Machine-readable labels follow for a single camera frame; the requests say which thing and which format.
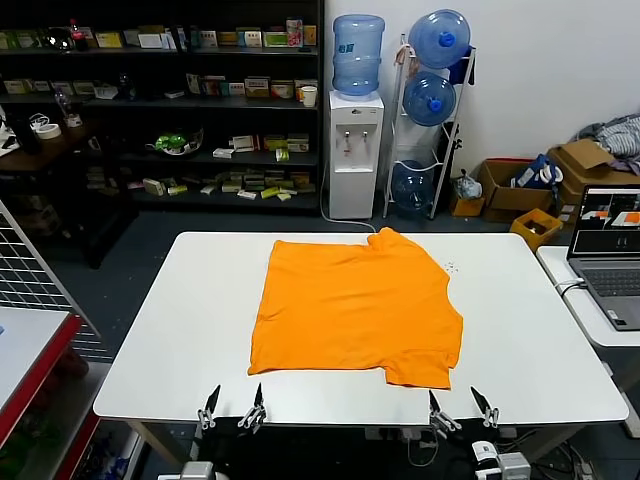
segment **water bottle rack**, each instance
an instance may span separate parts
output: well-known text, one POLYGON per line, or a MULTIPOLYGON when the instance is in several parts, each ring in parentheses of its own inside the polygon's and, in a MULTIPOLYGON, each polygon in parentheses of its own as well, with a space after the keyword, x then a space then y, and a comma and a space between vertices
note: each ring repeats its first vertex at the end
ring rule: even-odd
MULTIPOLYGON (((398 143, 398 125, 399 125, 400 118, 408 116, 403 107, 404 90, 405 90, 407 81, 410 78, 410 70, 411 70, 410 66, 412 63, 412 59, 416 58, 416 55, 413 52, 413 49, 411 48, 411 45, 407 43, 405 34, 402 34, 400 38, 400 45, 401 46, 400 46, 400 49, 398 50, 398 55, 396 58, 402 59, 402 61, 397 63, 395 90, 393 94, 393 102, 391 104, 391 115, 393 118, 393 121, 391 123, 392 143, 391 143, 391 153, 389 155, 389 165, 387 168, 387 184, 385 187, 385 194, 384 194, 384 211, 382 213, 383 218, 387 217, 389 204, 393 203, 393 196, 391 192, 391 179, 393 177, 393 167, 398 162, 399 147, 403 147, 403 148, 420 147, 420 145, 413 145, 413 146, 399 145, 398 143)), ((475 64, 475 60, 476 60, 475 47, 471 47, 471 52, 469 56, 464 57, 463 60, 468 60, 468 64, 464 74, 464 81, 457 94, 456 106, 452 114, 453 125, 451 128, 451 133, 449 133, 447 129, 444 127, 444 124, 447 122, 444 122, 438 125, 437 127, 424 127, 424 128, 437 128, 442 133, 444 133, 444 135, 447 138, 447 148, 446 148, 444 158, 440 160, 434 148, 431 147, 431 155, 433 157, 434 163, 426 167, 426 168, 430 168, 430 167, 433 167, 434 165, 442 166, 440 169, 438 182, 435 185, 433 205, 430 211, 428 212, 428 217, 431 220, 433 220, 433 218, 435 217, 436 207, 438 205, 438 199, 440 198, 440 194, 442 193, 442 187, 444 185, 444 182, 447 179, 446 177, 447 177, 447 172, 449 171, 448 169, 449 162, 451 161, 451 157, 452 157, 451 154, 454 150, 456 150, 457 148, 460 148, 461 146, 461 139, 458 138, 460 133, 460 120, 458 117, 458 112, 460 111, 460 105, 462 104, 464 92, 469 86, 469 79, 471 78, 471 72, 473 71, 473 67, 475 64)))

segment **orange t-shirt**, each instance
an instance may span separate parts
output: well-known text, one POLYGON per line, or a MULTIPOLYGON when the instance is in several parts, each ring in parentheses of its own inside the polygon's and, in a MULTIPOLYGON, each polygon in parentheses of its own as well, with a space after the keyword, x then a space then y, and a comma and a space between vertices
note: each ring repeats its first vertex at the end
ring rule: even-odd
POLYGON ((388 383, 450 388, 462 317, 448 283, 422 247, 389 228, 368 245, 276 241, 249 375, 382 367, 388 383))

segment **table leg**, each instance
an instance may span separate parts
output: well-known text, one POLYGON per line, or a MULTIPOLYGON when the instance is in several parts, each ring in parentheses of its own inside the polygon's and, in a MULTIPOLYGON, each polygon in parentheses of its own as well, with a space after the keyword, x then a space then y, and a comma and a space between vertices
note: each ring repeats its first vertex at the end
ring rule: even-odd
POLYGON ((163 425, 139 420, 129 420, 127 423, 167 462, 182 466, 190 460, 186 450, 163 425))
POLYGON ((585 427, 583 424, 544 427, 520 444, 520 451, 529 463, 537 462, 545 454, 573 437, 585 427))
POLYGON ((640 355, 634 355, 624 369, 613 374, 612 379, 621 392, 629 391, 640 382, 640 355))

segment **paper cup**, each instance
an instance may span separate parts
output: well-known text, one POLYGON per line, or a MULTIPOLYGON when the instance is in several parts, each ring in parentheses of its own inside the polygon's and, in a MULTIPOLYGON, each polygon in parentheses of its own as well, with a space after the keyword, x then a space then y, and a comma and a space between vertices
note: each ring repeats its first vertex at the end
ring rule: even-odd
POLYGON ((302 87, 302 103, 305 107, 315 107, 316 97, 318 96, 318 87, 302 87))

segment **laptop screen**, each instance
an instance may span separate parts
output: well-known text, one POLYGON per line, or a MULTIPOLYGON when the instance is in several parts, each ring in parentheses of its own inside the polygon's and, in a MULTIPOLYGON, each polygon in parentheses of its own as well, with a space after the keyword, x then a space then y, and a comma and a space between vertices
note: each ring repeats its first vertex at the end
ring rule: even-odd
POLYGON ((640 186, 587 187, 571 256, 640 255, 640 186))

